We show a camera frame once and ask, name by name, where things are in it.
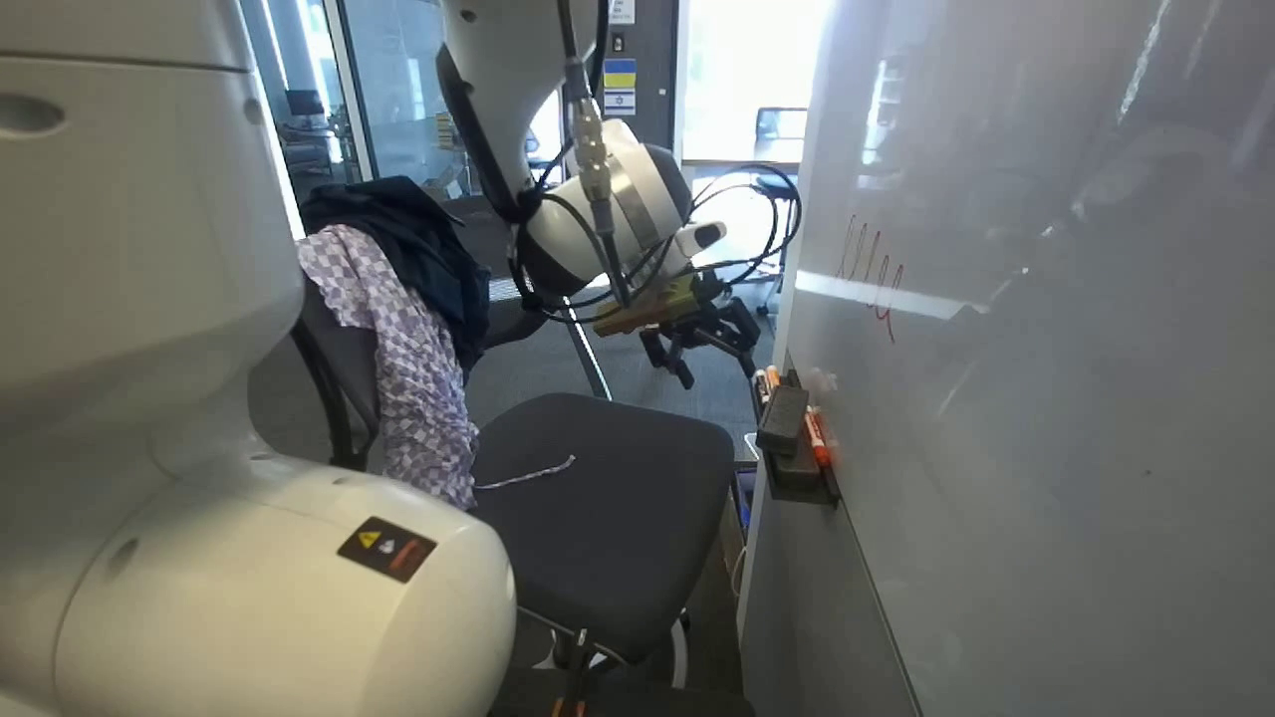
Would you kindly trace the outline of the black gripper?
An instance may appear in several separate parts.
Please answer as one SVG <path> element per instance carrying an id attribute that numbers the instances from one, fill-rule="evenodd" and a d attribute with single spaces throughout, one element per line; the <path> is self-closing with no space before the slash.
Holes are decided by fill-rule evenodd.
<path id="1" fill-rule="evenodd" d="M 744 373 L 756 371 L 756 344 L 760 328 L 750 309 L 726 309 L 723 305 L 726 286 L 718 277 L 706 277 L 698 270 L 675 276 L 657 281 L 655 292 L 641 292 L 626 305 L 612 305 L 594 318 L 598 334 L 635 334 L 641 329 L 641 351 L 657 371 L 670 371 L 681 390 L 693 390 L 693 371 L 681 358 L 681 348 L 665 344 L 657 329 L 685 329 L 685 334 L 709 334 L 718 329 L 718 344 L 726 353 L 736 358 Z"/>

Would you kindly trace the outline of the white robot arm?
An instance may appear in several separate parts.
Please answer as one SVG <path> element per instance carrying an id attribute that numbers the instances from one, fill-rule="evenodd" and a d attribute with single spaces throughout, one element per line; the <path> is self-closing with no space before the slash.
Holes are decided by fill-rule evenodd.
<path id="1" fill-rule="evenodd" d="M 488 717 L 489 521 L 270 450 L 303 305 L 241 0 L 0 0 L 3 717 Z"/>

